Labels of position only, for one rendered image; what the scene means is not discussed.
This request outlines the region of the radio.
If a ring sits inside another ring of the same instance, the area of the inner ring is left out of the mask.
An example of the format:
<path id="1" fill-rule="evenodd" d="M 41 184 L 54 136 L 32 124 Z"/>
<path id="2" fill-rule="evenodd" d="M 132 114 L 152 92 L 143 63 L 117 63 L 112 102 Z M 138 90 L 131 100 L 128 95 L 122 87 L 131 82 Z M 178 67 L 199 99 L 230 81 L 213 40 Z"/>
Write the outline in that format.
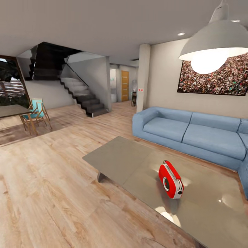
<path id="1" fill-rule="evenodd" d="M 160 166 L 159 177 L 169 197 L 178 199 L 182 196 L 184 186 L 181 177 L 169 161 Z"/>

